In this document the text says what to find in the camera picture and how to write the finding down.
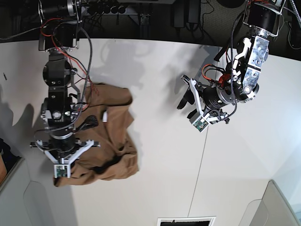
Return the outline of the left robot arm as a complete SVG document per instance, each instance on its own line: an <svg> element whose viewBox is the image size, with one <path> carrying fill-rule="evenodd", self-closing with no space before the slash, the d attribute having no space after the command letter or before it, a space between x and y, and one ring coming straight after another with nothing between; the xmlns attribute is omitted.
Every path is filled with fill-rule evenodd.
<svg viewBox="0 0 301 226"><path fill-rule="evenodd" d="M205 65L201 75L207 84L182 76L188 89L177 108L195 106L188 119L199 131L220 121L229 123L232 114L223 107L256 97L261 67L269 55L269 37L278 36L284 5L284 0L248 0L244 12L235 19L228 43L215 57L218 62L231 54L225 68Z"/></svg>

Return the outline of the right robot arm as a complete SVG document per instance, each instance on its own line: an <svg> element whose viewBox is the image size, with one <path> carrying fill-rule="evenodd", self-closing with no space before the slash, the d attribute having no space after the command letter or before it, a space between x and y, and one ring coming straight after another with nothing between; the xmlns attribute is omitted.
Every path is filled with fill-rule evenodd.
<svg viewBox="0 0 301 226"><path fill-rule="evenodd" d="M78 33L81 27L80 0L40 0L38 13L41 20L39 51L49 53L48 62L43 68L43 80L48 86L40 111L49 134L47 142L35 140L31 145L40 149L58 166L71 164L90 147L92 141L82 142L76 133L98 125L94 115L88 116L78 127L85 102L85 92L89 82L89 70L79 65L84 74L84 88L79 90L74 82L77 69L72 63L79 63L68 51L78 47Z"/></svg>

